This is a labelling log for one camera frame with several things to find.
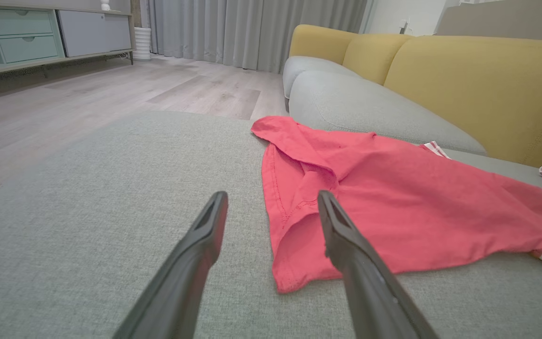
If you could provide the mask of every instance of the sofa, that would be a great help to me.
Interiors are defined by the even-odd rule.
[[[290,116],[312,128],[542,165],[542,40],[300,25],[283,81]]]
[[[336,48],[325,53],[340,56]],[[305,118],[296,116],[295,94],[304,75],[291,91],[295,119]],[[396,105],[430,116],[412,99]],[[454,135],[451,146],[461,150],[445,147],[454,161],[542,187],[536,167],[484,156],[490,143],[446,118],[428,119]],[[342,281],[277,293],[261,177],[267,142],[251,126],[184,112],[135,114],[2,183],[0,337],[112,336],[219,190],[227,191],[229,209],[195,336],[353,337]],[[477,149],[464,152],[467,146]],[[529,254],[496,253],[397,278],[442,338],[542,337],[542,262]]]

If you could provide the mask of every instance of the white decorative object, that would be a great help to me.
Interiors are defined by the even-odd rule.
[[[151,60],[150,42],[152,41],[152,30],[150,28],[135,28],[135,51],[133,59],[140,61]]]

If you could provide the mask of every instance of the gray curtain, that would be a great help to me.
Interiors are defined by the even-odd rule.
[[[152,51],[279,73],[292,32],[358,32],[366,0],[149,0]]]

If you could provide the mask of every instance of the gray sofa seat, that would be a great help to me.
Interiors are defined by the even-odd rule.
[[[196,337],[352,337],[342,281],[278,295],[251,121],[153,112],[0,187],[0,337],[109,337],[209,196],[229,193]],[[542,187],[536,168],[446,150]],[[398,275],[444,338],[542,338],[542,262],[498,253]]]
[[[306,71],[292,85],[290,116],[313,129],[374,131],[414,144],[486,154],[473,137],[421,105],[365,79]]]
[[[313,58],[311,56],[291,56],[286,60],[283,72],[284,96],[286,99],[290,99],[290,90],[292,90],[294,80],[304,71],[324,71],[361,79],[361,76],[357,73],[329,60]]]

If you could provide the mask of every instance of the floor plank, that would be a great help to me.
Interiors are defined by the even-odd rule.
[[[150,110],[287,115],[279,74],[155,56],[0,79],[0,183],[103,126]]]

